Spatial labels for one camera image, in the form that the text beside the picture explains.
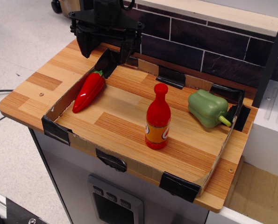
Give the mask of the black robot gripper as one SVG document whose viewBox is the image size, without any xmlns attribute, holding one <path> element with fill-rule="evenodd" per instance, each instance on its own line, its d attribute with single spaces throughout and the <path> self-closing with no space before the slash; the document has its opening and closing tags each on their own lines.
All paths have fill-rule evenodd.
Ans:
<svg viewBox="0 0 278 224">
<path fill-rule="evenodd" d="M 127 6 L 123 0 L 85 0 L 80 11 L 69 12 L 71 32 L 85 58 L 104 39 L 121 41 L 119 64 L 140 50 L 144 24 L 125 14 L 134 5 L 134 0 Z"/>
</svg>

